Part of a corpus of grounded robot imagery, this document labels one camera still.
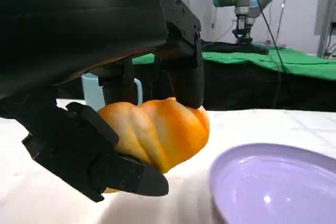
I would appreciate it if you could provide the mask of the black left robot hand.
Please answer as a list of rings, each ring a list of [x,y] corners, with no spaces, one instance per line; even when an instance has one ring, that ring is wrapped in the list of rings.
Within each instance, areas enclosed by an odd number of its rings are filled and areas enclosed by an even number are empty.
[[[113,188],[164,196],[149,162],[116,152],[118,136],[87,105],[57,106],[57,85],[92,72],[106,102],[131,100],[132,58],[153,53],[178,102],[204,97],[201,25],[181,0],[1,0],[1,117],[28,131],[31,158],[92,201]]]

